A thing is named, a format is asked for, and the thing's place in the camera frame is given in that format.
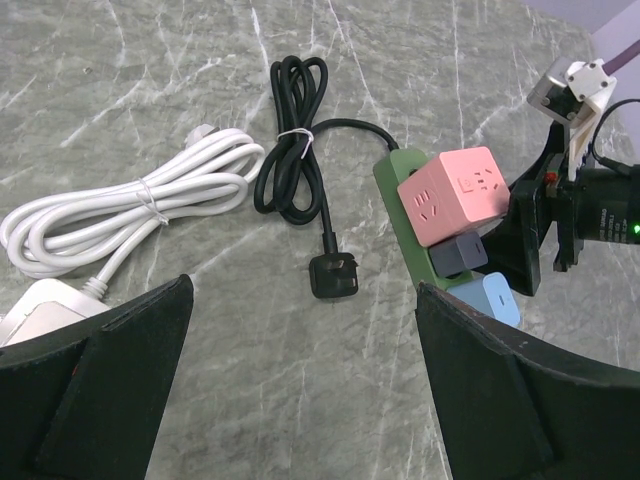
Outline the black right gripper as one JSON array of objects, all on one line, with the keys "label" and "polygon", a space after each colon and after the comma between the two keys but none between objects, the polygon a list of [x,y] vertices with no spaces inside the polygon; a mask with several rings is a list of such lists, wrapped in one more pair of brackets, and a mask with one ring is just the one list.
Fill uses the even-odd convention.
[{"label": "black right gripper", "polygon": [[488,263],[483,274],[499,272],[510,288],[535,295],[541,281],[539,250],[550,227],[556,224],[556,272],[578,264],[584,241],[577,232],[575,182],[569,179],[569,128],[552,122],[540,157],[509,187],[506,216],[482,236]]}]

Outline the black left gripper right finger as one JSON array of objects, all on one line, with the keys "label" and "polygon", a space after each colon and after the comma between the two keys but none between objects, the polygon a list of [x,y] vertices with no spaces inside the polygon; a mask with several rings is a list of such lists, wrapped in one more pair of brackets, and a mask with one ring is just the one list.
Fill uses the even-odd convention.
[{"label": "black left gripper right finger", "polygon": [[636,479],[639,374],[422,284],[416,322],[455,479]]}]

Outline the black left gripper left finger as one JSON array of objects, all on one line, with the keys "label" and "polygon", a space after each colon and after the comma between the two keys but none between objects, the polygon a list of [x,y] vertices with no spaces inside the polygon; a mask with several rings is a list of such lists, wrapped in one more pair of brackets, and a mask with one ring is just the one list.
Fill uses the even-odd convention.
[{"label": "black left gripper left finger", "polygon": [[142,479],[194,303],[189,276],[1,350],[4,479]]}]

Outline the grey charger plug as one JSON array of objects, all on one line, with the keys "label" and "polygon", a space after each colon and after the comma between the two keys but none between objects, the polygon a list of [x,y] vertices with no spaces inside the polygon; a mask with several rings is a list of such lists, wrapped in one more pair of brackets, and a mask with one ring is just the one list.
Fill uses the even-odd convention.
[{"label": "grey charger plug", "polygon": [[428,248],[432,266],[440,277],[456,276],[488,263],[480,235],[469,231]]}]

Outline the blue charger plug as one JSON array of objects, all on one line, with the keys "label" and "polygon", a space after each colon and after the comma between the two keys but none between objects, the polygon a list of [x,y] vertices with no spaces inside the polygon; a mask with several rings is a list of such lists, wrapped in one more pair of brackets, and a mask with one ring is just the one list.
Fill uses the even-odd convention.
[{"label": "blue charger plug", "polygon": [[491,273],[453,286],[448,293],[477,311],[511,327],[518,327],[520,310],[503,274]]}]

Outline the large white charger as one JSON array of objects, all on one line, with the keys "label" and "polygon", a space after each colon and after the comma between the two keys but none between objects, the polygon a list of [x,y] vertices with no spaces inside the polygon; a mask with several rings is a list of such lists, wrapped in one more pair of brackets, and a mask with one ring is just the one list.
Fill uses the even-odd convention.
[{"label": "large white charger", "polygon": [[59,280],[38,280],[1,319],[1,346],[46,335],[109,309]]}]

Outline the green power strip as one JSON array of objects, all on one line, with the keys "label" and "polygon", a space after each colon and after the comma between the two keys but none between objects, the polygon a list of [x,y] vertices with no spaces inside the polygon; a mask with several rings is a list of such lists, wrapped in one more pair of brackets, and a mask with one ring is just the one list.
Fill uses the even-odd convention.
[{"label": "green power strip", "polygon": [[428,283],[447,290],[472,281],[472,273],[466,270],[453,278],[436,274],[428,251],[416,239],[397,192],[397,187],[409,177],[410,172],[426,163],[427,156],[418,149],[396,149],[374,165],[373,174],[414,287]]}]

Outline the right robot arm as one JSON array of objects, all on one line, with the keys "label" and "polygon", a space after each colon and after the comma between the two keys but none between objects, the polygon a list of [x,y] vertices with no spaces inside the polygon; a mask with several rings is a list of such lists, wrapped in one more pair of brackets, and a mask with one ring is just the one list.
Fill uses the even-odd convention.
[{"label": "right robot arm", "polygon": [[578,264],[586,241],[639,243],[639,167],[597,168],[589,156],[570,180],[568,147],[569,129],[552,123],[541,155],[509,187],[506,216],[482,236],[488,263],[478,273],[499,272],[513,290],[535,295],[539,251],[552,225],[557,272]]}]

